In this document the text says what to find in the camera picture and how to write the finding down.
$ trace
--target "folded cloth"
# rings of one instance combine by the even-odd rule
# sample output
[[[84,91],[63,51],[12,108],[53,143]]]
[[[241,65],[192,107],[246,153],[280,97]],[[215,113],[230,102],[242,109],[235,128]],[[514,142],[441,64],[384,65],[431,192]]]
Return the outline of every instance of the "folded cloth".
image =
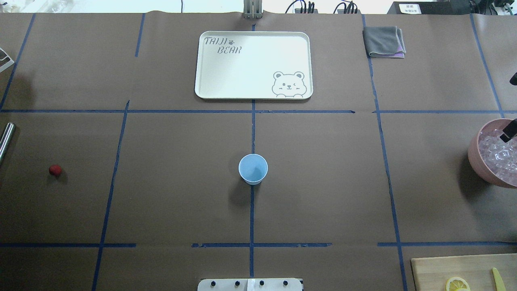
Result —
[[[369,56],[404,58],[406,47],[400,28],[396,26],[365,26],[362,36]]]

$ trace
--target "bear illustration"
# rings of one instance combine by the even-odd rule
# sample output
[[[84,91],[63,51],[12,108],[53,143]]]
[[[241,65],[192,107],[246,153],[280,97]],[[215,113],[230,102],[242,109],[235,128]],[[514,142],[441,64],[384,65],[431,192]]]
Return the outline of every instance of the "bear illustration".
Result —
[[[273,77],[275,78],[275,84],[272,90],[278,98],[302,98],[302,95],[307,92],[307,87],[303,83],[304,75],[302,72],[296,72],[292,75],[276,72]]]

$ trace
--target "pink bowl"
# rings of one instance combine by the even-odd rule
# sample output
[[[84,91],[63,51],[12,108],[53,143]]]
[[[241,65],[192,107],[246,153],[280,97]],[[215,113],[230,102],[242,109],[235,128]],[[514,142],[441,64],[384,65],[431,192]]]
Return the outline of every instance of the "pink bowl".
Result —
[[[505,188],[517,188],[517,185],[508,184],[507,182],[499,179],[494,172],[492,172],[488,166],[483,161],[481,157],[481,153],[479,152],[479,135],[481,132],[487,130],[495,130],[505,128],[512,120],[511,119],[496,119],[486,123],[481,130],[474,136],[474,138],[470,141],[470,146],[468,147],[468,161],[470,165],[474,169],[474,171],[483,178],[483,180]]]

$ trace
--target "yellow knife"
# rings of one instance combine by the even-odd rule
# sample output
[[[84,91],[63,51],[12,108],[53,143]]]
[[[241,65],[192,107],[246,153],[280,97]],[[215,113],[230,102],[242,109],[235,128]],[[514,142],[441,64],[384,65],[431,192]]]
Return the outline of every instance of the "yellow knife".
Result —
[[[492,273],[494,273],[494,281],[495,281],[495,289],[497,291],[506,291],[505,284],[503,283],[503,279],[497,271],[496,268],[492,268]]]

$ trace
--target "cable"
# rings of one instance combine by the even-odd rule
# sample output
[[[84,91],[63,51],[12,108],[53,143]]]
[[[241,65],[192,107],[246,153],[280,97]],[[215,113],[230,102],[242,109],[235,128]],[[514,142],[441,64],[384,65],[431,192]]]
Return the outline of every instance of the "cable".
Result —
[[[332,12],[332,14],[334,14],[334,13],[336,13],[336,11],[338,11],[338,7],[339,7],[339,5],[341,5],[341,4],[345,5],[344,10],[346,10],[346,3],[345,3],[345,2],[341,2],[341,3],[339,3],[339,4],[336,6],[336,8],[334,9],[334,12]]]
[[[348,9],[347,9],[347,6],[345,4],[345,7],[343,9],[343,13],[344,14],[357,14],[357,11],[358,11],[358,7],[357,7],[357,4],[354,3],[354,1],[347,1],[347,0],[341,0],[342,2],[340,4],[338,4],[336,6],[336,8],[334,9],[334,13],[336,13],[336,11],[338,10],[338,7],[339,5],[343,4],[343,3],[348,3]]]
[[[307,3],[305,3],[305,0],[294,0],[290,5],[289,7],[285,10],[285,13],[287,13],[289,11],[289,8],[291,8],[291,6],[293,6],[296,2],[298,1],[301,1],[303,2],[303,7],[304,8],[300,8],[300,13],[303,13],[303,10],[306,10],[307,9]]]
[[[304,13],[314,13],[314,2],[309,1],[309,4],[307,5],[307,12]]]
[[[494,4],[493,4],[493,3],[490,5],[490,11],[492,11],[492,10],[494,11],[494,13],[495,13],[496,15],[499,15],[499,14],[497,13],[497,10],[495,10],[495,6],[494,6]]]

